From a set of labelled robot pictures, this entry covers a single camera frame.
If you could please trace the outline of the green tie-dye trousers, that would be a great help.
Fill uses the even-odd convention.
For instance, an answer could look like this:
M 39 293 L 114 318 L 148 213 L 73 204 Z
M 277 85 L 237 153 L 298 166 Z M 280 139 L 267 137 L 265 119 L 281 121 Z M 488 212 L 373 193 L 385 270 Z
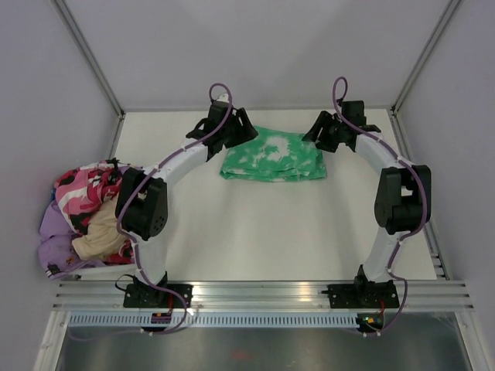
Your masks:
M 220 168 L 224 179 L 301 182 L 326 177 L 322 152 L 302 134 L 256 127 L 258 136 L 227 151 Z

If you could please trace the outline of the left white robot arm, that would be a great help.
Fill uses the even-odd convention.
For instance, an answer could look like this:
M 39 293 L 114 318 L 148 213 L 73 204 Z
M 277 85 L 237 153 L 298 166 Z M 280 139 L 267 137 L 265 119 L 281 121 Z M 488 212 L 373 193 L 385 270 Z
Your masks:
M 152 307 L 163 305 L 169 296 L 167 286 L 160 283 L 166 277 L 166 253 L 154 239 L 169 218 L 170 189 L 223 149 L 257 136 L 244 108 L 213 100 L 207 116 L 186 134 L 178 149 L 154 165 L 125 171 L 115 208 L 117 228 L 131 241 L 135 276 L 145 283 L 141 296 Z

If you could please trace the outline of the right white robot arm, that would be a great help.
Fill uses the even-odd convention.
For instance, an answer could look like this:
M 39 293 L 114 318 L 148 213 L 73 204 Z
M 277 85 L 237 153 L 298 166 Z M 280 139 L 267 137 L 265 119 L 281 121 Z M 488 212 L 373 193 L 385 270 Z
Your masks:
M 379 228 L 371 252 L 360 267 L 358 277 L 363 280 L 352 288 L 353 299 L 359 305 L 372 305 L 381 296 L 378 284 L 396 278 L 392 267 L 401 245 L 430 220 L 431 169 L 401 157 L 377 126 L 367 124 L 364 103 L 359 100 L 338 101 L 334 114 L 321 111 L 302 140 L 332 153 L 345 144 L 379 175 L 374 201 Z

